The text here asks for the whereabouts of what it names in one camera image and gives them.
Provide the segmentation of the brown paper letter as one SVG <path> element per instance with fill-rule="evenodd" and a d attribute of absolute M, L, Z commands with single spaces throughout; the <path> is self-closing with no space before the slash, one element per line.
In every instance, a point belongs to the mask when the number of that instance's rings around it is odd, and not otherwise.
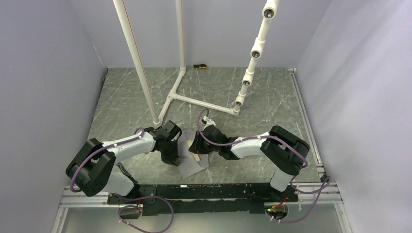
<path fill-rule="evenodd" d="M 187 144 L 188 144 L 188 147 L 190 148 L 193 144 L 193 140 L 188 140 Z M 196 162 L 199 162 L 201 160 L 200 157 L 199 157 L 199 154 L 196 154 L 196 153 L 193 153 L 193 152 L 190 152 L 190 153 L 191 153 L 191 155 L 193 156 L 193 158 L 195 159 Z"/>

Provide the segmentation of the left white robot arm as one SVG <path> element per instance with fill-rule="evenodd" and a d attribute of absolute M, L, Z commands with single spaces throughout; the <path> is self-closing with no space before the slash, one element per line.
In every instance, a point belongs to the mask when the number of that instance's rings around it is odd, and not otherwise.
<path fill-rule="evenodd" d="M 129 137 L 100 142 L 87 140 L 66 168 L 70 178 L 70 190 L 92 197 L 100 192 L 120 196 L 126 203 L 135 203 L 140 194 L 140 185 L 126 171 L 116 174 L 122 161 L 139 154 L 160 152 L 161 161 L 172 166 L 179 165 L 178 139 L 182 130 L 172 121 L 157 128 L 138 127 Z"/>

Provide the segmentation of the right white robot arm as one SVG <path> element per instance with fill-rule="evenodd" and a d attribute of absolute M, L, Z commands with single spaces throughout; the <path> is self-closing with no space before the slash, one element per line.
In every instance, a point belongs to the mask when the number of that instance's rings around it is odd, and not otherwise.
<path fill-rule="evenodd" d="M 268 196 L 273 201 L 280 201 L 286 196 L 289 183 L 307 166 L 310 146 L 278 125 L 250 137 L 228 137 L 214 125 L 208 125 L 201 132 L 196 132 L 189 151 L 196 154 L 216 152 L 226 160 L 266 156 L 275 165 Z"/>

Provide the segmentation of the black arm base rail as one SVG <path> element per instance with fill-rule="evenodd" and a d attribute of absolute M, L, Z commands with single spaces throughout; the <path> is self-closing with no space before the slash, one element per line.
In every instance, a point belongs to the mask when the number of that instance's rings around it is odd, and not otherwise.
<path fill-rule="evenodd" d="M 109 205 L 142 205 L 143 216 L 176 214 L 247 212 L 263 214 L 271 205 L 297 202 L 298 195 L 288 186 L 279 192 L 268 183 L 142 184 L 125 200 L 110 194 Z"/>

